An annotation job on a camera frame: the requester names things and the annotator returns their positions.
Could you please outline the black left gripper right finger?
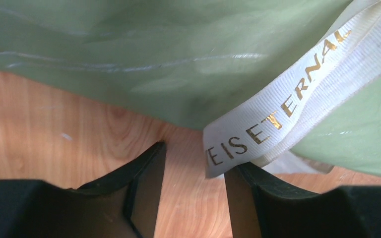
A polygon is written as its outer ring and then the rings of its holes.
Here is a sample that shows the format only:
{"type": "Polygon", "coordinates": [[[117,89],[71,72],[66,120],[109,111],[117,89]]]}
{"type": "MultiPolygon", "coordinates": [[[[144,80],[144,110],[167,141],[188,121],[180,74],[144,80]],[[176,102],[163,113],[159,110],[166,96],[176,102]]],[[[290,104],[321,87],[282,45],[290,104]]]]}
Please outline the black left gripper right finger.
{"type": "Polygon", "coordinates": [[[224,177],[235,238],[381,238],[381,186],[317,194],[252,163],[224,177]]]}

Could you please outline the peach green wrapping paper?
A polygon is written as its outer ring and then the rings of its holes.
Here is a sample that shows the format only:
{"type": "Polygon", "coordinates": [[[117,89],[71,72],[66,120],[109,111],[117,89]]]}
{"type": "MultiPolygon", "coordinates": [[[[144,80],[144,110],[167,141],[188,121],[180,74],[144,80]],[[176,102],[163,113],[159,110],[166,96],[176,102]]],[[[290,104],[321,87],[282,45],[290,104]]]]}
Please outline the peach green wrapping paper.
{"type": "Polygon", "coordinates": [[[209,177],[381,176],[381,0],[0,0],[0,70],[202,130],[209,177]]]}

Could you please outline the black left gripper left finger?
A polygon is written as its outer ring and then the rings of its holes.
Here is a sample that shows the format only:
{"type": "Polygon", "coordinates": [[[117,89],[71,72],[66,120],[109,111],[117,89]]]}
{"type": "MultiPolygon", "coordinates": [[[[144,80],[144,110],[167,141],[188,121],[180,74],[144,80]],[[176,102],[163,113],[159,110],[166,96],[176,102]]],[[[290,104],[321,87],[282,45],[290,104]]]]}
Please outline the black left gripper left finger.
{"type": "Polygon", "coordinates": [[[79,188],[0,179],[0,238],[152,238],[166,144],[79,188]]]}

